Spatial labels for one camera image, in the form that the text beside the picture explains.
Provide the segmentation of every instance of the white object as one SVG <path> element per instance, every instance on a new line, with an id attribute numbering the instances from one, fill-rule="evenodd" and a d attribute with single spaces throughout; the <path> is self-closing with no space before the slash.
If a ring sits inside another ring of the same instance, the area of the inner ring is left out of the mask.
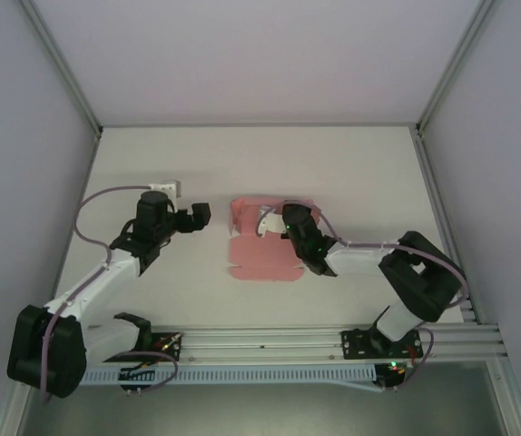
<path id="1" fill-rule="evenodd" d="M 389 249 L 349 248 L 336 243 L 329 249 L 325 262 L 337 275 L 379 274 L 379 262 L 389 252 Z"/>
<path id="2" fill-rule="evenodd" d="M 178 180 L 170 180 L 163 183 L 150 183 L 150 189 L 152 191 L 159 191 L 165 193 L 170 198 L 173 204 L 174 210 L 178 210 L 178 202 L 176 199 L 181 196 L 181 184 Z"/>
<path id="3" fill-rule="evenodd" d="M 397 302 L 389 306 L 389 309 L 381 315 L 376 326 L 384 336 L 395 342 L 423 321 L 410 312 L 403 302 Z"/>
<path id="4" fill-rule="evenodd" d="M 87 368 L 105 362 L 119 352 L 131 350 L 137 343 L 140 329 L 125 320 L 110 320 L 84 333 Z"/>
<path id="5" fill-rule="evenodd" d="M 269 206 L 261 206 L 259 209 L 259 218 L 261 215 L 265 213 Z M 285 223 L 282 221 L 282 215 L 280 213 L 270 212 L 262 218 L 262 221 L 259 223 L 259 233 L 264 236 L 266 232 L 273 233 L 286 233 L 287 227 Z"/>

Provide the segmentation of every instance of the black joint housing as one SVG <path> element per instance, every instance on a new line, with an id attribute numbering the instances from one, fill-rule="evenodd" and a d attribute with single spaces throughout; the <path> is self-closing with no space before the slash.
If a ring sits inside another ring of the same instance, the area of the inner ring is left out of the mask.
<path id="1" fill-rule="evenodd" d="M 455 263 L 418 232 L 407 232 L 399 244 L 432 254 L 464 276 Z M 420 264 L 424 270 L 418 273 L 413 267 Z M 379 269 L 408 310 L 425 322 L 436 322 L 461 286 L 454 274 L 443 266 L 402 250 L 384 256 Z"/>
<path id="2" fill-rule="evenodd" d="M 282 207 L 282 221 L 297 257 L 313 273 L 335 277 L 325 258 L 336 241 L 319 230 L 311 216 L 311 209 L 300 204 L 285 204 Z"/>
<path id="3" fill-rule="evenodd" d="M 181 209 L 176 214 L 176 230 L 179 233 L 192 233 L 202 230 L 211 219 L 210 205 L 207 203 L 195 203 L 192 205 L 192 215 L 186 209 Z"/>
<path id="4" fill-rule="evenodd" d="M 40 387 L 44 331 L 52 317 L 46 309 L 31 305 L 19 313 L 6 368 L 9 378 Z M 48 353 L 46 389 L 49 393 L 64 398 L 79 386 L 87 367 L 85 352 L 81 324 L 72 316 L 59 318 Z"/>

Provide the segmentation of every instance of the black bracket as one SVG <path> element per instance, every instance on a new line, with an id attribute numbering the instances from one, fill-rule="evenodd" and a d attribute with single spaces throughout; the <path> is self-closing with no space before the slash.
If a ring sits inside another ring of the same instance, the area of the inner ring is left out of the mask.
<path id="1" fill-rule="evenodd" d="M 408 347 L 413 350 L 416 358 L 424 355 L 418 331 L 412 330 L 401 340 L 390 342 L 387 349 L 383 352 L 376 350 L 371 345 L 371 335 L 368 330 L 355 329 L 341 332 L 343 358 L 348 361 L 365 359 L 410 359 L 411 351 Z"/>
<path id="2" fill-rule="evenodd" d="M 6 373 L 36 388 L 41 380 L 44 331 L 53 315 L 43 307 L 26 306 L 16 318 L 15 335 Z M 81 324 L 73 317 L 59 318 L 53 330 L 53 346 L 47 361 L 47 391 L 64 398 L 79 386 L 87 360 Z"/>
<path id="3" fill-rule="evenodd" d="M 287 227 L 286 235 L 281 239 L 290 239 L 295 255 L 307 265 L 313 273 L 335 277 L 325 261 L 329 249 L 337 243 L 330 236 L 323 235 L 311 216 L 311 209 L 299 204 L 285 204 L 282 207 L 282 221 Z"/>
<path id="4" fill-rule="evenodd" d="M 178 338 L 174 343 L 167 348 L 166 350 L 162 350 L 161 348 L 156 348 L 158 342 L 162 342 L 166 338 L 169 338 L 169 341 L 172 340 L 172 336 L 177 334 L 176 332 L 157 332 L 152 333 L 152 338 L 150 340 L 150 345 L 143 350 L 133 349 L 134 351 L 145 351 L 145 352 L 162 352 L 170 357 L 172 357 L 175 361 L 180 359 L 180 352 L 182 351 L 182 337 Z M 158 361 L 158 357 L 155 356 L 120 356 L 120 357 L 112 357 L 108 359 L 106 362 L 146 362 L 146 363 L 155 363 Z"/>
<path id="5" fill-rule="evenodd" d="M 125 224 L 109 248 L 124 250 L 137 257 L 140 274 L 143 274 L 175 233 L 198 232 L 208 225 L 210 219 L 210 205 L 207 203 L 193 204 L 192 215 L 189 215 L 185 209 L 175 211 L 165 193 L 147 191 L 137 203 L 135 218 Z"/>

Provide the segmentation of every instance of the white floor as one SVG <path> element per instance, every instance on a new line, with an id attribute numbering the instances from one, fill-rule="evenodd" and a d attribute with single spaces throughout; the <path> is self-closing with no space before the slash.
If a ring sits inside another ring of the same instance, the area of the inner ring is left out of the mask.
<path id="1" fill-rule="evenodd" d="M 183 127 L 106 129 L 87 194 L 125 184 L 182 182 L 180 207 L 211 204 L 203 232 L 177 234 L 160 259 L 113 298 L 164 326 L 291 326 L 372 322 L 397 300 L 377 275 L 297 282 L 242 282 L 228 274 L 229 203 L 241 195 L 310 197 L 352 241 L 389 241 L 407 230 L 439 246 L 428 194 L 407 127 Z M 80 228 L 108 243 L 134 217 L 139 191 L 90 203 Z M 59 292 L 103 258 L 72 243 Z M 442 322 L 462 322 L 458 308 Z"/>

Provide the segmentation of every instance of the white wall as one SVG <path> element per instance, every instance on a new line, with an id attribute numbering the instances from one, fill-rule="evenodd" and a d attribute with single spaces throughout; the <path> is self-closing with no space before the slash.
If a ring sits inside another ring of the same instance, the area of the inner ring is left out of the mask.
<path id="1" fill-rule="evenodd" d="M 0 408 L 16 315 L 51 295 L 93 151 L 13 0 L 0 0 Z"/>
<path id="2" fill-rule="evenodd" d="M 501 2 L 428 147 L 467 272 L 500 323 L 521 388 L 521 1 Z"/>
<path id="3" fill-rule="evenodd" d="M 413 123 L 478 0 L 35 0 L 103 125 Z"/>

